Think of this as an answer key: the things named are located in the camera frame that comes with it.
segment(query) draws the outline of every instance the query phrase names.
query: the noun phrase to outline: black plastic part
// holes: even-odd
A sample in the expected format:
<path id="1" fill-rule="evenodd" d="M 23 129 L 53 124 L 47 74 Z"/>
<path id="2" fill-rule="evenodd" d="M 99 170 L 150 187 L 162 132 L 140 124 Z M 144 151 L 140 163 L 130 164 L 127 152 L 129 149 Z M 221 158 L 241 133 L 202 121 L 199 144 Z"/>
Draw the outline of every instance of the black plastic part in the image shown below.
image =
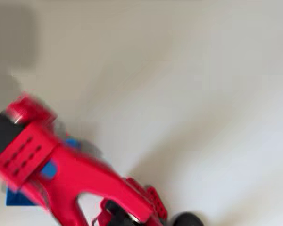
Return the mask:
<path id="1" fill-rule="evenodd" d="M 186 212 L 186 213 L 182 213 L 175 219 L 173 226 L 204 226 L 204 225 L 196 215 Z"/>
<path id="2" fill-rule="evenodd" d="M 133 221 L 126 211 L 121 208 L 117 203 L 108 200 L 105 208 L 111 213 L 112 218 L 107 226 L 142 226 L 141 224 Z"/>
<path id="3" fill-rule="evenodd" d="M 16 125 L 4 113 L 0 114 L 0 153 L 4 151 L 23 129 L 23 125 Z"/>

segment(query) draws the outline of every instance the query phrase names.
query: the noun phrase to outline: wheel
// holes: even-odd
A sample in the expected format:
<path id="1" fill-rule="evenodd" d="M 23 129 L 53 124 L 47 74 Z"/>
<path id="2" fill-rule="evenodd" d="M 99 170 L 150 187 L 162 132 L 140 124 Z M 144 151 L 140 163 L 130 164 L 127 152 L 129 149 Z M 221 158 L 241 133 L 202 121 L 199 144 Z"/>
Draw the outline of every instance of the wheel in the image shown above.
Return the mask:
<path id="1" fill-rule="evenodd" d="M 186 212 L 186 213 L 182 213 L 175 219 L 173 226 L 204 226 L 204 225 L 196 215 Z"/>

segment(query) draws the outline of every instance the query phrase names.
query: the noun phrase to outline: white surface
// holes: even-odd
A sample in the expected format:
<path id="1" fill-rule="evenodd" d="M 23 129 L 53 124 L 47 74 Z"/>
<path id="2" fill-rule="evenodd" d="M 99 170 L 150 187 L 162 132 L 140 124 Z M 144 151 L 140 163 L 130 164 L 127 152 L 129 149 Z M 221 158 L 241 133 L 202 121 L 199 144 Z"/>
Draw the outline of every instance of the white surface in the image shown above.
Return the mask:
<path id="1" fill-rule="evenodd" d="M 32 23 L 11 30 L 30 46 L 0 58 L 0 107 L 20 89 L 36 94 L 119 173 L 155 185 L 170 216 L 283 226 L 283 0 L 22 6 L 11 8 Z M 0 192 L 0 226 L 56 225 L 3 202 Z M 82 202 L 93 216 L 94 199 Z"/>

